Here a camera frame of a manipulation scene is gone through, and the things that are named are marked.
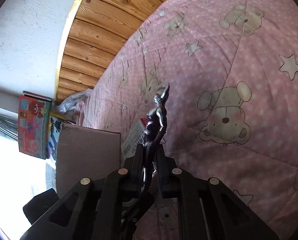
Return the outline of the staples box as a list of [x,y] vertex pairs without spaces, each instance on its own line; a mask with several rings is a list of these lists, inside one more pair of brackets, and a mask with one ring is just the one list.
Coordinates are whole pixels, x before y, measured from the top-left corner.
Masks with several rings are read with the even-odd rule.
[[124,159],[135,155],[137,145],[144,143],[144,131],[147,125],[147,119],[140,118],[129,131],[128,136],[121,145],[121,152]]

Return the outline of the white cardboard box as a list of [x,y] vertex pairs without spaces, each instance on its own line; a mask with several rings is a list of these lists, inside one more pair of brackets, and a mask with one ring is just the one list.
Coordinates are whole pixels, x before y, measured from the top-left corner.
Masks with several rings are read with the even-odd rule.
[[56,192],[64,196],[82,178],[105,178],[121,166],[121,135],[64,124],[56,159]]

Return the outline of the blue robot toy box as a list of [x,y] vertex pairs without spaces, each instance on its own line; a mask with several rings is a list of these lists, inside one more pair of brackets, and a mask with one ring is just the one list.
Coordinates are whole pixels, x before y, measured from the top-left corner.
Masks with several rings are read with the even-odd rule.
[[58,143],[64,124],[74,124],[74,122],[57,113],[49,113],[47,128],[47,156],[53,161],[57,160]]

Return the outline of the pink girl toy box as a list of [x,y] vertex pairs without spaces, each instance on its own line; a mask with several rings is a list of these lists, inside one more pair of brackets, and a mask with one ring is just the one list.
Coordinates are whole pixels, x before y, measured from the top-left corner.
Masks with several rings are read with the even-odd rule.
[[18,106],[18,148],[32,157],[46,159],[47,128],[52,99],[24,91]]

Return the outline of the clear bubble wrap bag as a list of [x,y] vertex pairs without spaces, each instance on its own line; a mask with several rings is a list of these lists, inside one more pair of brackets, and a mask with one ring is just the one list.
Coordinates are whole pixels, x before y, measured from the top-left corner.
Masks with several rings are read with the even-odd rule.
[[92,94],[92,89],[88,88],[82,92],[76,92],[65,98],[58,106],[53,107],[53,111],[72,122],[77,122],[82,111],[82,107]]

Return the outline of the pink bear pattern quilt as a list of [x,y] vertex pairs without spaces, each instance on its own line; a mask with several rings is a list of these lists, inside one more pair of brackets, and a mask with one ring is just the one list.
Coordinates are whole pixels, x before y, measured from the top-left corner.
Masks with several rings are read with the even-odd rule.
[[298,227],[298,7],[167,0],[129,38],[78,124],[126,140],[170,86],[165,154],[221,180],[280,239]]

